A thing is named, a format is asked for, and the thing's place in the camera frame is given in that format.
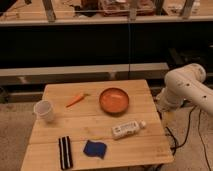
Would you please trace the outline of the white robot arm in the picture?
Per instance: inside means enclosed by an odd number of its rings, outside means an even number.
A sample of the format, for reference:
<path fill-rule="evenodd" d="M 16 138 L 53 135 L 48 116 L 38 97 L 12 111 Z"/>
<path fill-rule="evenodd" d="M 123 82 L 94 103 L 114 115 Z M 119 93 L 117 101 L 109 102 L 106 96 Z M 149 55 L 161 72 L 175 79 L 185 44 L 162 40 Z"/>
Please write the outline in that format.
<path fill-rule="evenodd" d="M 164 77 L 165 87 L 156 97 L 157 110 L 176 110 L 188 100 L 213 116 L 213 89 L 203 84 L 205 79 L 206 71 L 197 63 L 169 71 Z"/>

